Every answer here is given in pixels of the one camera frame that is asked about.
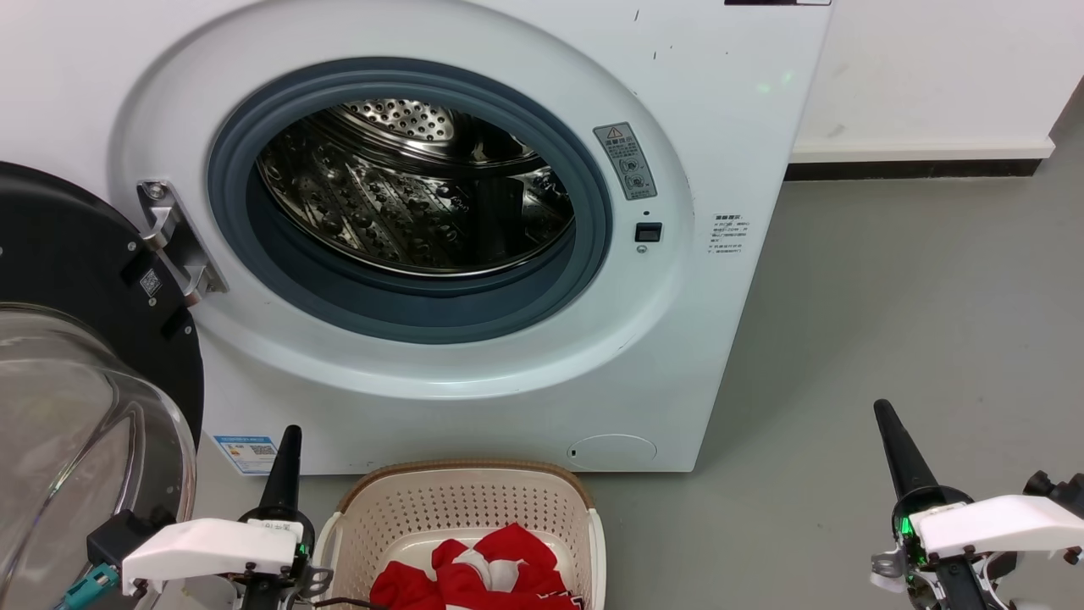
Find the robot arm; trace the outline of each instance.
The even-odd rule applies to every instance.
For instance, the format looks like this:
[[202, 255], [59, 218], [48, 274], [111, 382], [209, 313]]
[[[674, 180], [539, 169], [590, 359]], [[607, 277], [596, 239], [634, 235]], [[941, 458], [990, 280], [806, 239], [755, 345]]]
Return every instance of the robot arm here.
[[[315, 532], [297, 509], [301, 429], [291, 426], [268, 477], [259, 507], [237, 521], [196, 519], [175, 523], [155, 511], [138, 519], [122, 511], [87, 536], [88, 558], [96, 566], [56, 606], [81, 610], [119, 584], [126, 596], [160, 593], [165, 583], [219, 575], [237, 588], [235, 608], [279, 610], [327, 590], [334, 573], [309, 560]], [[332, 599], [313, 607], [357, 600]]]
[[1024, 495], [973, 502], [939, 485], [888, 401], [874, 405], [896, 492], [896, 547], [873, 557], [874, 584], [907, 593], [916, 608], [1043, 608], [997, 595], [1022, 551], [1064, 550], [1072, 564], [1084, 546], [1084, 475], [1054, 485], [1040, 471]]

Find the warning label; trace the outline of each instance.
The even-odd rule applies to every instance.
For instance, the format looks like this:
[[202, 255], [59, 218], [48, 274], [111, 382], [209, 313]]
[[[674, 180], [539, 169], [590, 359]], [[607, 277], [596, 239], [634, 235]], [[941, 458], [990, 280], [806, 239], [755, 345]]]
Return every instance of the warning label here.
[[647, 167], [647, 158], [644, 157], [640, 142], [636, 141], [636, 135], [628, 122], [595, 127], [595, 137], [602, 142], [606, 148], [606, 156], [610, 157], [610, 163], [614, 164], [614, 170], [624, 190], [624, 198], [631, 200], [659, 194], [655, 190], [655, 180], [651, 178], [650, 168]]
[[740, 254], [749, 234], [749, 222], [740, 213], [714, 213], [708, 254]]

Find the white washing machine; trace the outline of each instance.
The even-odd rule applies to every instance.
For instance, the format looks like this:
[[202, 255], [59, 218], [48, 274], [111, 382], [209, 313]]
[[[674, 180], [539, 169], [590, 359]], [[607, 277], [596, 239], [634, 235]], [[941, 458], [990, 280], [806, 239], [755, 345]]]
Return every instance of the white washing machine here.
[[244, 472], [691, 470], [829, 4], [7, 0], [0, 302]]

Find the red cloth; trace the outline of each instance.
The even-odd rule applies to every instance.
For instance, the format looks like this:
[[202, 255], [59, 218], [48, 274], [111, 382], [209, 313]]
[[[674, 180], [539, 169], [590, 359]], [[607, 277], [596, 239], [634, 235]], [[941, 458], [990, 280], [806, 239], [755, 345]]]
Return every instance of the red cloth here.
[[[388, 563], [373, 584], [370, 600], [391, 610], [578, 608], [568, 596], [540, 597], [566, 589], [555, 570], [557, 558], [542, 541], [515, 523], [478, 541], [474, 549], [459, 541], [444, 541], [434, 549], [431, 562], [436, 583], [417, 568], [398, 561]], [[506, 576], [513, 567], [518, 568], [518, 576], [511, 593], [487, 588], [487, 582], [511, 584]]]

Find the metal bracket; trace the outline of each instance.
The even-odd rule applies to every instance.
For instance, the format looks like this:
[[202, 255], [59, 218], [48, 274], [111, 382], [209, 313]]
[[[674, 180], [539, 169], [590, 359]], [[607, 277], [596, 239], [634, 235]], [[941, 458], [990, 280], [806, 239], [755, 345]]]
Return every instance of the metal bracket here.
[[900, 545], [894, 550], [873, 556], [869, 562], [873, 572], [886, 579], [900, 579], [907, 573], [907, 554]]
[[227, 291], [229, 286], [207, 255], [206, 248], [184, 215], [177, 192], [166, 180], [143, 180], [136, 189], [151, 229], [143, 243], [166, 261], [173, 278], [192, 307], [209, 291]]
[[317, 568], [306, 566], [301, 582], [298, 584], [297, 596], [302, 599], [310, 599], [327, 592], [332, 586], [332, 579], [335, 577], [335, 570], [331, 568]]

